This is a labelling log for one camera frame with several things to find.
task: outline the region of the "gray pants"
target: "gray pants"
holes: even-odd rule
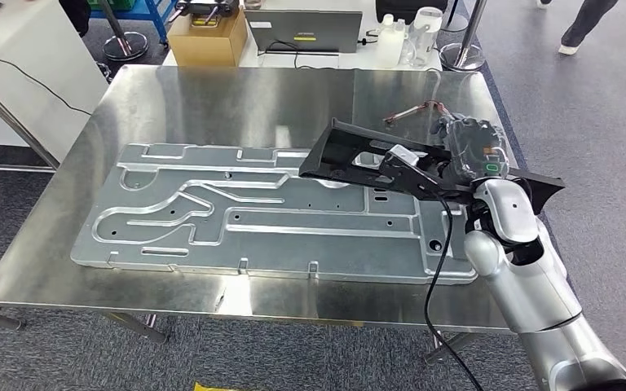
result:
[[[577,47],[618,0],[584,0],[577,19],[562,36],[564,46]]]

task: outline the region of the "white table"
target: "white table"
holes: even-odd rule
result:
[[[58,0],[4,2],[0,59],[18,65],[69,104],[88,112],[97,107],[108,87]],[[0,118],[0,144],[23,145],[22,136],[12,130],[17,123],[58,161],[88,119],[4,63],[0,63],[0,108],[0,116],[6,117]]]
[[[376,29],[379,23],[376,20],[375,1],[373,0],[265,0],[262,9],[267,10],[325,10],[325,11],[362,11],[361,29],[359,38],[366,31]],[[375,50],[377,44],[371,43],[366,46],[359,44],[356,53],[331,53],[330,55],[305,55],[299,54],[296,60],[298,67],[307,66],[313,68],[335,69],[386,69],[377,66]],[[264,67],[264,68],[294,68],[293,54],[265,54],[258,56],[258,47],[248,27],[248,37],[241,54],[240,67]],[[177,65],[172,51],[166,56],[163,65]],[[391,70],[398,71],[425,71],[428,68],[442,70],[438,57],[438,51],[430,52],[430,61],[423,68],[414,68],[408,64],[398,65]]]

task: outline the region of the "aluminum plate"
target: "aluminum plate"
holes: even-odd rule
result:
[[[128,144],[71,252],[128,270],[426,283],[447,228],[438,202],[298,177],[308,150]],[[359,156],[357,165],[379,164]],[[476,278],[465,213],[439,283]]]

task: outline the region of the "pole base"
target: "pole base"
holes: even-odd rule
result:
[[[448,43],[440,49],[440,63],[451,71],[472,72],[481,69],[486,63],[486,57],[480,47],[472,45],[469,47],[466,59],[462,64],[457,63],[462,48],[461,43]]]
[[[452,16],[452,22],[447,24],[449,19],[443,19],[443,27],[440,29],[443,31],[448,31],[449,33],[456,33],[458,31],[462,31],[466,29],[466,26],[469,25],[469,21],[462,15],[455,14]]]
[[[109,38],[104,43],[104,55],[111,61],[129,61],[137,59],[148,51],[148,39],[143,34],[129,31],[123,35],[130,48],[128,52],[124,51],[116,36]]]

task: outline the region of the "laptop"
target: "laptop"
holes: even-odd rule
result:
[[[245,10],[245,15],[261,52],[355,53],[362,12]]]

